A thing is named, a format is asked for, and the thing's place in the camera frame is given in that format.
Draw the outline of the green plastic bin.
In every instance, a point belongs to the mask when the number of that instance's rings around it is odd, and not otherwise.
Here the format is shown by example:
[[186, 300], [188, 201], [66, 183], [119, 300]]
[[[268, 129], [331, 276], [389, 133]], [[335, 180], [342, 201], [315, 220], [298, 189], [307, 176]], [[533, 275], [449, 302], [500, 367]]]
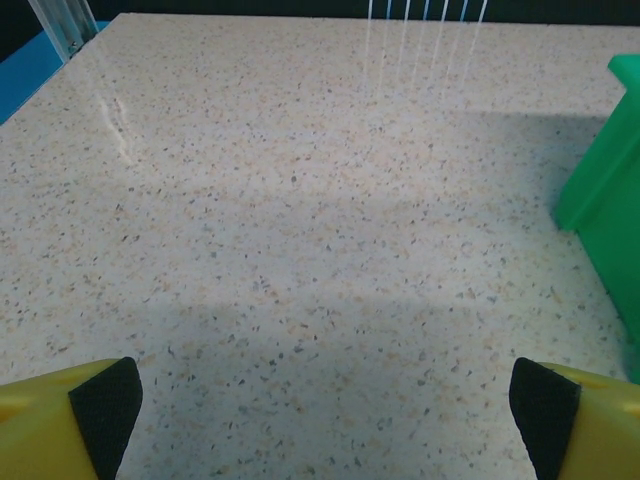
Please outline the green plastic bin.
[[554, 219], [578, 233], [640, 342], [640, 54], [616, 55], [608, 68], [626, 92], [563, 187]]

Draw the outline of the aluminium frame post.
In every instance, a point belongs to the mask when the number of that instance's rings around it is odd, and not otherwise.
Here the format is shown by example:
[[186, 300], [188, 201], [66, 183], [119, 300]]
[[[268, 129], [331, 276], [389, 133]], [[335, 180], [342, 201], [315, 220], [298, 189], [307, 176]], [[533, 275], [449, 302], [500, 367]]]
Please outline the aluminium frame post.
[[87, 0], [28, 0], [63, 63], [67, 63], [98, 33]]

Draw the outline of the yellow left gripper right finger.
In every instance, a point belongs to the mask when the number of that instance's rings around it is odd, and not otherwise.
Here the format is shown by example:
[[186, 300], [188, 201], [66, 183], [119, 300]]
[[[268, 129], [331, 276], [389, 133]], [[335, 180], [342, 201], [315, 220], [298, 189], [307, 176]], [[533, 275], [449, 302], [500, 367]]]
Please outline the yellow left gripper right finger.
[[640, 385], [521, 357], [509, 406], [537, 480], [640, 480]]

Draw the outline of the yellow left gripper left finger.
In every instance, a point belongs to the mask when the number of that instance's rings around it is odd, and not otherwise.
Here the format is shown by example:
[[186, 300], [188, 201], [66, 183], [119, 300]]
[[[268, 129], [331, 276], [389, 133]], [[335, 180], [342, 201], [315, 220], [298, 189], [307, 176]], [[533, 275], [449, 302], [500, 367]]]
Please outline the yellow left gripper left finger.
[[142, 399], [131, 357], [0, 385], [0, 480], [115, 480]]

